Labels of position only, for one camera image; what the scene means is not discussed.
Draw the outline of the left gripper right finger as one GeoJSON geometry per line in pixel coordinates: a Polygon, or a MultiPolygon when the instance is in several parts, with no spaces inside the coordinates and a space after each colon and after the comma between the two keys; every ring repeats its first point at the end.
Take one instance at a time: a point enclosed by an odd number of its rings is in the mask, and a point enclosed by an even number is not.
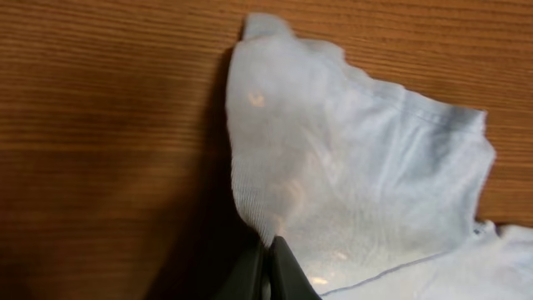
{"type": "Polygon", "coordinates": [[[267,263],[272,300],[321,300],[283,237],[274,238],[267,263]]]}

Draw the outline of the light blue printed t-shirt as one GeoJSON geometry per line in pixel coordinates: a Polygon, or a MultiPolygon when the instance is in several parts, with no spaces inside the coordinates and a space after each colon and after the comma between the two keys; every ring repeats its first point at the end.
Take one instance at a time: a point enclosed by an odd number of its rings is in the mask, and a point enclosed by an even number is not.
{"type": "Polygon", "coordinates": [[[529,299],[532,231],[476,221],[486,114],[349,65],[248,15],[227,81],[232,191],[325,299],[529,299]]]}

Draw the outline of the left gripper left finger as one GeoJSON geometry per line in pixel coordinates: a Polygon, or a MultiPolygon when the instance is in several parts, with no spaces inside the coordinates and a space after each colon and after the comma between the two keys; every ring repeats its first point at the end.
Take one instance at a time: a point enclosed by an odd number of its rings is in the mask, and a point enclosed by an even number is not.
{"type": "Polygon", "coordinates": [[[261,242],[248,243],[212,300],[261,300],[265,256],[261,242]]]}

